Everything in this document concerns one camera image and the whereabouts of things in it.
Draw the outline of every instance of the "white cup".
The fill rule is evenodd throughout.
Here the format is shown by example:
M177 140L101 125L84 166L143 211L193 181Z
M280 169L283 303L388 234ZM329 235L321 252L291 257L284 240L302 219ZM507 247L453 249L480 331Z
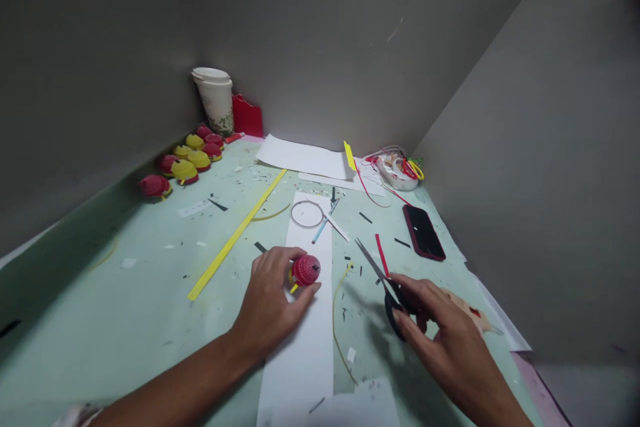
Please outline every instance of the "white cup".
M211 129L222 137L233 135L233 82L229 74L218 69L198 67L191 71L191 76L198 86Z

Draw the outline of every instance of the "gray wall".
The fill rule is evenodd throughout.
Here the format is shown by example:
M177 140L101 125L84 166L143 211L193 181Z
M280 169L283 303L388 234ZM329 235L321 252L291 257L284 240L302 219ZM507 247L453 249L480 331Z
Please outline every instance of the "gray wall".
M413 149L519 1L212 0L199 39L274 135Z
M0 0L0 256L201 118L184 0Z
M275 135L412 149L518 2L0 0L0 255L193 127L196 65Z
M416 150L575 425L625 425L637 395L636 2L522 0Z

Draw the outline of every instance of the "scissors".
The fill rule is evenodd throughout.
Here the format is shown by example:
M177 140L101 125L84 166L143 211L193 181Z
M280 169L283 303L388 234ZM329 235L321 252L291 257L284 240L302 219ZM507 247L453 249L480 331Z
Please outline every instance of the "scissors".
M362 250L363 255L369 261L371 267L373 267L373 270L375 270L375 273L378 275L378 278L382 282L382 286L385 288L385 311L387 312L387 318L389 319L389 323L391 324L391 328L393 328L395 334L400 340L405 342L405 337L404 335L402 335L402 332L400 332L398 324L395 323L395 319L393 318L393 309L406 310L409 315L416 315L418 313L418 310L413 305L411 305L407 298L402 294L400 285L397 282L394 282L393 280L385 277L385 275L380 270L380 267L378 267L378 265L375 263L375 260L373 260L359 238L355 240L355 243L358 244L358 247L360 247L360 250ZM387 288L387 285L385 285L385 282L389 284L389 287L391 287L391 289L393 290L393 293L395 294L397 300L393 297L393 295L391 295L391 292Z

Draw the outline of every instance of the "smartphone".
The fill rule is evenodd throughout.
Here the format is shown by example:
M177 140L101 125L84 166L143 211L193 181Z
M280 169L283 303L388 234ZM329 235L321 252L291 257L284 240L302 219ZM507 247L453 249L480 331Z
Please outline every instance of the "smartphone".
M418 207L402 207L416 253L421 257L442 262L447 256L435 233L429 214Z

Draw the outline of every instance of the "red phone case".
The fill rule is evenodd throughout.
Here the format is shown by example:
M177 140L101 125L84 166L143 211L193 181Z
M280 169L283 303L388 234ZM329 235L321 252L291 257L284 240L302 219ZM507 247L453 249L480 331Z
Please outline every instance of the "red phone case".
M420 250L419 244L418 244L418 240L415 237L415 230L413 229L413 225L411 225L411 217L409 216L409 209L411 207L409 207L408 205L404 205L402 207L402 211L405 214L405 219L407 220L407 227L409 228L409 234L411 235L411 243L413 243L413 249L415 250L415 253L418 254L421 257L425 257L425 258L429 258L432 260L437 260L438 262L442 262L444 259L447 258L447 254L445 254L445 250L442 248L442 244L440 243L440 239L438 238L438 235L435 234L435 238L438 241L438 245L440 246L440 250L442 250L443 252L443 256L442 257L438 257L438 256L434 256L431 255L429 252L424 252L423 250ZM427 215L427 219L429 220L429 224L431 225L431 228L433 228L433 224L431 223L431 219L429 218L429 214L427 212L425 212L425 214Z

